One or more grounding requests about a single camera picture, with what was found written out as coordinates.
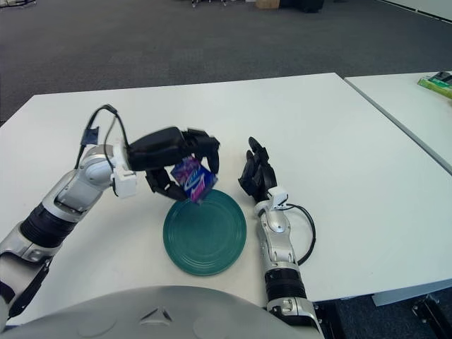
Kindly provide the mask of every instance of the cardboard box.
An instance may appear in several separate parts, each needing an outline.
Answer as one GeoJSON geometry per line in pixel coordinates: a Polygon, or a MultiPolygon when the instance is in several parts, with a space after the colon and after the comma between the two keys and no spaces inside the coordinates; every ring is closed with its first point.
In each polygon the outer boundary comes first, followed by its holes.
{"type": "MultiPolygon", "coordinates": [[[[444,76],[450,76],[447,72],[442,72],[442,74],[444,76]]],[[[417,84],[452,99],[452,81],[444,82],[435,78],[435,76],[425,76],[421,78],[417,84]]]]}
{"type": "Polygon", "coordinates": [[[256,7],[259,9],[280,8],[280,0],[256,0],[256,7]]]}

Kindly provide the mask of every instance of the white connector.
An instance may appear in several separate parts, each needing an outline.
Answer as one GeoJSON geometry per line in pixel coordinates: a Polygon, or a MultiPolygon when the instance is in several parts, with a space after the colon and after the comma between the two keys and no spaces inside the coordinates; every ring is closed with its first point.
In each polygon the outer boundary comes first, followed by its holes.
{"type": "Polygon", "coordinates": [[[116,194],[127,198],[136,194],[136,173],[129,168],[126,148],[122,142],[113,145],[114,169],[112,179],[116,194]]]}
{"type": "Polygon", "coordinates": [[[272,187],[267,193],[268,200],[261,201],[254,206],[254,214],[260,215],[261,211],[284,210],[288,199],[287,191],[281,186],[272,187]]]}

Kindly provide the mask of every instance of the silver metal arm segment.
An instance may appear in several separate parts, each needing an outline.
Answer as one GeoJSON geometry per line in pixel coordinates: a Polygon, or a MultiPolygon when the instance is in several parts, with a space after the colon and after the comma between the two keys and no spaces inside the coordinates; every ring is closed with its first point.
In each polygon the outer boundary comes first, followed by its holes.
{"type": "MultiPolygon", "coordinates": [[[[127,168],[125,150],[103,145],[91,148],[78,169],[65,174],[23,222],[18,223],[0,243],[0,306],[5,301],[7,317],[19,315],[30,303],[49,265],[71,233],[103,191],[117,183],[119,196],[134,193],[136,175],[127,168]]],[[[7,319],[0,318],[0,329],[7,319]]]]}
{"type": "Polygon", "coordinates": [[[307,299],[290,242],[290,222],[284,209],[287,192],[282,187],[268,190],[269,200],[254,208],[261,219],[258,235],[261,243],[263,275],[268,296],[267,311],[290,325],[317,328],[323,337],[314,305],[307,299]]]}

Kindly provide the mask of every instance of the wire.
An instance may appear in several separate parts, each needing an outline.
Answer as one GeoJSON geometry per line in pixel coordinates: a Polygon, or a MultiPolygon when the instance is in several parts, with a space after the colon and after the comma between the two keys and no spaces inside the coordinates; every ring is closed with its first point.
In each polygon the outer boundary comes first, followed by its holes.
{"type": "Polygon", "coordinates": [[[312,240],[311,240],[311,244],[309,245],[309,249],[306,252],[305,255],[303,255],[303,257],[298,260],[297,264],[298,266],[301,266],[306,260],[308,260],[308,258],[311,256],[312,251],[314,250],[314,245],[316,244],[316,226],[314,224],[314,220],[312,219],[312,216],[309,214],[309,212],[306,210],[306,208],[299,206],[299,205],[294,205],[293,203],[286,203],[287,206],[290,206],[289,208],[284,208],[283,210],[291,210],[293,208],[297,208],[300,211],[303,212],[303,214],[306,216],[306,218],[309,221],[309,224],[311,225],[311,230],[312,230],[312,240]]]}
{"type": "MultiPolygon", "coordinates": [[[[114,168],[113,168],[113,164],[112,161],[108,158],[108,154],[107,154],[107,139],[108,136],[110,135],[110,132],[113,129],[114,123],[116,122],[116,119],[118,119],[116,116],[113,117],[112,123],[110,124],[110,127],[108,128],[107,133],[105,134],[105,139],[104,139],[104,155],[105,155],[105,159],[108,162],[108,165],[110,166],[110,168],[112,169],[112,173],[114,172],[114,168]]],[[[118,196],[118,193],[116,193],[116,185],[114,184],[114,178],[113,178],[113,182],[112,182],[112,187],[113,187],[113,193],[115,196],[118,196]]]]}
{"type": "MultiPolygon", "coordinates": [[[[98,109],[96,109],[94,111],[94,113],[91,115],[90,120],[88,121],[88,124],[85,127],[85,131],[84,131],[83,135],[85,135],[86,131],[91,129],[91,126],[93,125],[97,114],[100,111],[102,111],[103,109],[105,109],[108,112],[112,113],[116,117],[116,119],[118,119],[119,125],[121,126],[122,136],[124,138],[124,144],[125,144],[126,148],[129,148],[130,146],[129,146],[129,142],[127,141],[126,129],[124,128],[124,124],[122,123],[122,120],[121,120],[121,117],[118,114],[118,111],[111,105],[103,105],[103,106],[99,107],[98,109]]],[[[86,147],[86,145],[84,144],[83,137],[82,137],[82,141],[81,141],[81,144],[80,144],[80,149],[78,150],[76,166],[74,167],[75,170],[78,169],[78,166],[80,164],[80,159],[82,158],[82,154],[83,154],[83,151],[85,150],[85,147],[86,147]]]]}
{"type": "Polygon", "coordinates": [[[116,117],[113,117],[112,123],[110,124],[110,127],[108,128],[107,134],[105,134],[105,139],[104,139],[104,155],[105,155],[105,159],[108,162],[108,165],[112,169],[112,172],[113,172],[113,164],[112,164],[112,161],[108,158],[108,155],[107,155],[107,139],[108,139],[108,136],[110,135],[110,132],[113,129],[113,126],[114,126],[114,123],[116,122],[116,119],[117,119],[116,117]]]}

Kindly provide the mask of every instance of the green object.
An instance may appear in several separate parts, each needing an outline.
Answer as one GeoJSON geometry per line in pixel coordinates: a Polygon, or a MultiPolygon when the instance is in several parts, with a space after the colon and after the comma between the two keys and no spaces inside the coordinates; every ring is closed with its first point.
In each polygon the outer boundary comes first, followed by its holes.
{"type": "Polygon", "coordinates": [[[417,84],[452,99],[452,86],[448,83],[429,76],[425,76],[424,78],[420,78],[417,84]]]}
{"type": "Polygon", "coordinates": [[[246,239],[243,212],[227,194],[212,190],[201,205],[186,200],[169,210],[163,243],[171,260],[194,275],[213,275],[239,258],[246,239]]]}

